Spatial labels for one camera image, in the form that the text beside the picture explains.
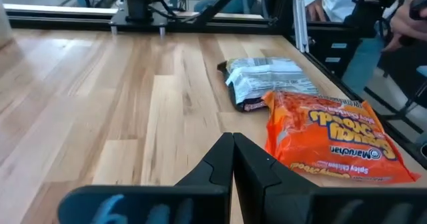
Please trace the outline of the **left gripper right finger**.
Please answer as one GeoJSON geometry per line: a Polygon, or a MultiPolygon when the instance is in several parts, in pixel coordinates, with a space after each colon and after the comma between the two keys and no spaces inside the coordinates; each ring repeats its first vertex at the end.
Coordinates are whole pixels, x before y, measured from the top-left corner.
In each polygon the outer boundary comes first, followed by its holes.
{"type": "Polygon", "coordinates": [[[245,224],[306,224],[318,186],[241,133],[234,134],[234,178],[245,224]]]}

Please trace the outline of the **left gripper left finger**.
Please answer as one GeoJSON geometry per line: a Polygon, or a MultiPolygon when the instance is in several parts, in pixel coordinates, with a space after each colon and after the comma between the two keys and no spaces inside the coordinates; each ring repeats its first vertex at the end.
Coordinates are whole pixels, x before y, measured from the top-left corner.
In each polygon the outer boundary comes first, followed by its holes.
{"type": "Polygon", "coordinates": [[[230,187],[233,158],[234,136],[232,133],[223,133],[201,161],[175,186],[221,185],[230,187]]]}

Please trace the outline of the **red Maruchan noodle pack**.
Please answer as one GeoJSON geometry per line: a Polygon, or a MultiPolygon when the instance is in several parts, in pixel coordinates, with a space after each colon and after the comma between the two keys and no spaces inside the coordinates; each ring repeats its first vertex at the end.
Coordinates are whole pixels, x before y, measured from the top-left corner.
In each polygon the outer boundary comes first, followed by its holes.
{"type": "Polygon", "coordinates": [[[371,106],[363,101],[269,91],[265,150],[298,173],[411,183],[411,172],[371,106]]]}

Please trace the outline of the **silver snack packet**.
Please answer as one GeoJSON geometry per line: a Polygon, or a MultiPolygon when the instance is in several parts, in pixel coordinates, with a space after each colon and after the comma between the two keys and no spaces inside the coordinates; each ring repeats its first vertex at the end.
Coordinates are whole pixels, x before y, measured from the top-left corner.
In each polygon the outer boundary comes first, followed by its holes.
{"type": "Polygon", "coordinates": [[[228,87],[230,100],[239,112],[266,106],[262,97],[268,91],[319,93],[296,62],[285,57],[229,59],[217,65],[228,87]]]}

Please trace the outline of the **black stand with labels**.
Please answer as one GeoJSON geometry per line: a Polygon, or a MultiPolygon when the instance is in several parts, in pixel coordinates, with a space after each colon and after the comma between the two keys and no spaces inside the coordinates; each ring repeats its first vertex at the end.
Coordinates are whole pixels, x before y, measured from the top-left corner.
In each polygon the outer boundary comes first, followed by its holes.
{"type": "Polygon", "coordinates": [[[361,43],[354,27],[343,23],[308,23],[310,53],[338,78],[342,78],[361,43]]]}

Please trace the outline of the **person's hand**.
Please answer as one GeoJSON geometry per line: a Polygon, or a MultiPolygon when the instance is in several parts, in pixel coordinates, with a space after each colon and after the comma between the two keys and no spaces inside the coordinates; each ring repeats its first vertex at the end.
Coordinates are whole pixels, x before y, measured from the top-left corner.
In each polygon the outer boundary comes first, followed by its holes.
{"type": "Polygon", "coordinates": [[[395,51],[402,47],[399,39],[402,36],[407,36],[422,41],[427,41],[427,21],[414,20],[410,17],[410,3],[413,0],[406,1],[399,7],[391,19],[390,26],[393,32],[393,38],[383,48],[383,52],[395,51]]]}
{"type": "Polygon", "coordinates": [[[325,22],[328,20],[327,15],[323,9],[322,0],[312,1],[309,5],[306,6],[306,11],[310,21],[325,22]]]}

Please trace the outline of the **silver aluminium post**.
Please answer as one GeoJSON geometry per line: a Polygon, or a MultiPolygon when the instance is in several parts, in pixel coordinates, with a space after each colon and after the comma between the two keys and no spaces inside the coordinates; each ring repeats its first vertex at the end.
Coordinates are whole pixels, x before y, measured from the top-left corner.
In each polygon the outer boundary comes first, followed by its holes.
{"type": "Polygon", "coordinates": [[[293,16],[296,47],[301,53],[309,53],[309,37],[304,0],[293,0],[293,16]]]}

